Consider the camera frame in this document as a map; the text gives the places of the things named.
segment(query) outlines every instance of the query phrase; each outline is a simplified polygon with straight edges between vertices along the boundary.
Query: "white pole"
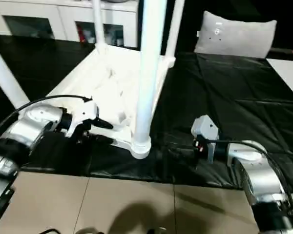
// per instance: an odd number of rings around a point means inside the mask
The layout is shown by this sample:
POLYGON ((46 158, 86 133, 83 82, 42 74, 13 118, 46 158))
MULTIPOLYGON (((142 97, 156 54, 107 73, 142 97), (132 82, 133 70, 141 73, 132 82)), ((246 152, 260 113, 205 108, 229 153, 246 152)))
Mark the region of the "white pole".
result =
POLYGON ((0 55, 0 87, 15 108, 29 102, 28 97, 0 55))
POLYGON ((136 128, 131 143, 131 154, 138 159, 147 157, 151 149, 149 133, 166 4, 167 0, 144 1, 136 128))
POLYGON ((185 0, 176 0, 172 20, 169 30, 169 36, 166 47, 166 56, 174 57, 180 29, 182 13, 184 10, 185 0))
POLYGON ((101 15, 101 1, 92 0, 92 9, 94 16, 94 29, 96 33, 96 46, 100 47, 101 45, 105 44, 104 28, 101 15))

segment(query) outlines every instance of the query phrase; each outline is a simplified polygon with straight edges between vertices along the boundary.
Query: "black cable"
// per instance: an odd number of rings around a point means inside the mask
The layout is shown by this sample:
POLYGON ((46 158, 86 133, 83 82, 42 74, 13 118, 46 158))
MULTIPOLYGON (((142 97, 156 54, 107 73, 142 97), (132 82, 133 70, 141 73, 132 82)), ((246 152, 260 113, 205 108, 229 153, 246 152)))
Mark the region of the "black cable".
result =
POLYGON ((37 102, 41 102, 44 100, 48 100, 48 99, 54 99, 54 98, 80 98, 82 99, 84 102, 90 101, 92 100, 91 98, 87 98, 87 97, 83 97, 80 95, 70 95, 70 94, 63 94, 63 95, 53 95, 53 96, 48 96, 48 97, 43 97, 34 101, 31 101, 29 103, 26 103, 25 105, 19 107, 18 109, 16 109, 15 111, 13 111, 10 115, 8 115, 1 123, 0 123, 0 128, 10 119, 12 118, 15 114, 17 114, 18 112, 20 112, 21 110, 25 109, 28 106, 31 106, 37 102))
POLYGON ((48 230, 45 230, 44 232, 42 233, 39 233, 39 234, 47 234, 47 233, 56 233, 56 234, 61 234, 58 230, 52 228, 52 229, 48 229, 48 230))
POLYGON ((240 144, 240 145, 246 145, 246 146, 252 147, 255 150, 257 150, 258 152, 264 154, 266 156, 266 158, 268 160, 270 160, 270 162, 272 162, 272 164, 274 166, 274 170, 278 172, 279 178, 281 180, 281 183, 283 185, 285 193, 287 194, 287 196, 289 198, 289 207, 288 207, 289 210, 287 212, 293 212, 293 197, 292 197, 292 194, 291 194, 291 191, 289 188, 289 186, 290 186, 293 189, 293 184, 291 182, 291 179, 287 176, 285 171, 279 166, 279 164, 276 162, 276 160, 274 160, 265 150, 261 149, 260 147, 258 147, 257 145, 254 145, 252 143, 243 142, 243 141, 239 141, 239 140, 207 140, 207 143, 235 143, 235 144, 240 144))

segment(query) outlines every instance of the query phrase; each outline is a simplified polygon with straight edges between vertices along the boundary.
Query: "white pillow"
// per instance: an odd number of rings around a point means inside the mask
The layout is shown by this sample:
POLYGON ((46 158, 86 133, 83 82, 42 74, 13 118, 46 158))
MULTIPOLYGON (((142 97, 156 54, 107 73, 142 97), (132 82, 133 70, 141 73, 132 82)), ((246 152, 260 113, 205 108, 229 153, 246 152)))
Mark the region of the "white pillow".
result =
POLYGON ((265 58, 277 21, 258 23, 224 19, 205 11, 196 53, 265 58))

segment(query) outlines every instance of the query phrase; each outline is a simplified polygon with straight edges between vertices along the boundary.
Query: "floor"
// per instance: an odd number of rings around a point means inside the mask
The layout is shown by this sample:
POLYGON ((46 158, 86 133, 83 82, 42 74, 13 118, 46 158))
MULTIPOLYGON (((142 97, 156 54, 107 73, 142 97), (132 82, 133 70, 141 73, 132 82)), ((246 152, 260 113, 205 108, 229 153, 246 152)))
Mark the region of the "floor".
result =
POLYGON ((62 234, 95 227, 105 234, 255 234, 242 191, 129 180, 20 173, 0 234, 62 234))

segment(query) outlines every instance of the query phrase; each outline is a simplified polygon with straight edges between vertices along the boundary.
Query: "cabinet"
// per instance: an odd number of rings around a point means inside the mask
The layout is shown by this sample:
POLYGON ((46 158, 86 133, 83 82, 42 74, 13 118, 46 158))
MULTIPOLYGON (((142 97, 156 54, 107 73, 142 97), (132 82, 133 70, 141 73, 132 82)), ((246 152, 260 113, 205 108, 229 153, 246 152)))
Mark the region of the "cabinet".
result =
POLYGON ((55 5, 0 1, 0 35, 65 40, 55 5))
MULTIPOLYGON (((106 42, 137 47, 139 0, 101 3, 106 42)), ((0 0, 0 34, 95 43, 90 1, 0 0)))
MULTIPOLYGON (((94 40, 93 11, 91 8, 60 6, 67 39, 80 41, 94 40)), ((135 12, 101 10, 105 40, 111 45, 137 47, 137 16, 135 12)))

